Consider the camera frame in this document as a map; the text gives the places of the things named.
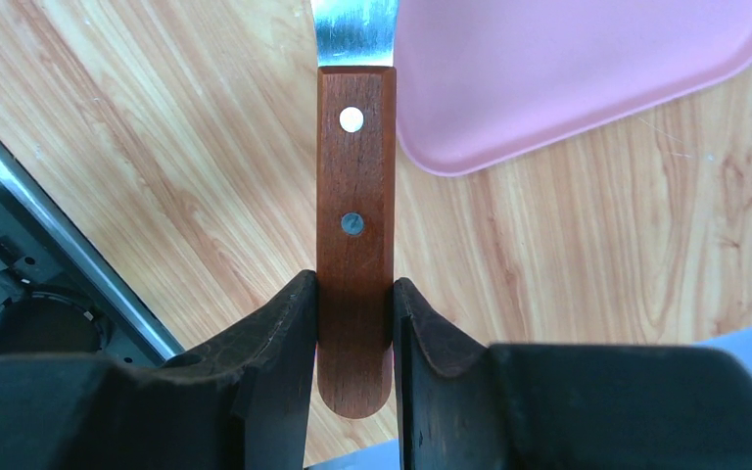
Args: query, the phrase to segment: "black cylinder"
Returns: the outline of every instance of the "black cylinder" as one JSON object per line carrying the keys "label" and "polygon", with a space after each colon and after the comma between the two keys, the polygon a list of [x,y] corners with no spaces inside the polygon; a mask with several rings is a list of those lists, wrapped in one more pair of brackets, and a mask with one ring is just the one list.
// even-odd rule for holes
{"label": "black cylinder", "polygon": [[16,302],[0,314],[0,354],[94,353],[100,335],[84,313],[50,297]]}

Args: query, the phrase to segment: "silver rivet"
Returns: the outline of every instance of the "silver rivet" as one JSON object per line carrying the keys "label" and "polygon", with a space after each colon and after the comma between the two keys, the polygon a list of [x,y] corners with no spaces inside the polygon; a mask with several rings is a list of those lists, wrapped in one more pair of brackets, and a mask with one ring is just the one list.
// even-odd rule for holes
{"label": "silver rivet", "polygon": [[359,108],[350,106],[342,110],[339,115],[339,123],[347,132],[354,133],[364,125],[364,115]]}
{"label": "silver rivet", "polygon": [[364,219],[355,212],[348,212],[342,217],[342,230],[356,236],[364,230]]}

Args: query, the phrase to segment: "spatula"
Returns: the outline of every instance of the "spatula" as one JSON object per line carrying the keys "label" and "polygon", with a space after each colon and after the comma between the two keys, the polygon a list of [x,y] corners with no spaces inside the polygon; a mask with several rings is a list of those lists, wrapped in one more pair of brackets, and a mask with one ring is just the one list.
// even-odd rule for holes
{"label": "spatula", "polygon": [[312,0],[318,42],[318,390],[336,413],[391,389],[399,0]]}

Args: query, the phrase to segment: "wood grain surface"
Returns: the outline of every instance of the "wood grain surface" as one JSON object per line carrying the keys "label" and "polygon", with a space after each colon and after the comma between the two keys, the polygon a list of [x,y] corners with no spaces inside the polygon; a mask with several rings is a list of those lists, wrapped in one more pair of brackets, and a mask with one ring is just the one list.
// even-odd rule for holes
{"label": "wood grain surface", "polygon": [[[340,124],[362,112],[361,129]],[[318,70],[318,391],[348,418],[375,413],[391,393],[397,72],[389,67]],[[354,236],[342,218],[357,214]]]}
{"label": "wood grain surface", "polygon": [[[1,0],[0,138],[190,347],[314,266],[315,57],[297,0]],[[752,325],[752,67],[466,177],[398,155],[396,220],[396,276],[483,343]],[[307,462],[395,413],[313,393]]]}

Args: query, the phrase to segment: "pink plastic tray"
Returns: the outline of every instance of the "pink plastic tray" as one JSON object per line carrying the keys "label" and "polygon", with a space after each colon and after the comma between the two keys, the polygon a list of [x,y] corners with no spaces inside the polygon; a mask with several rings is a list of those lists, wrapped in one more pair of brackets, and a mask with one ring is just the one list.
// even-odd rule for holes
{"label": "pink plastic tray", "polygon": [[399,141],[465,174],[751,62],[752,0],[402,0]]}

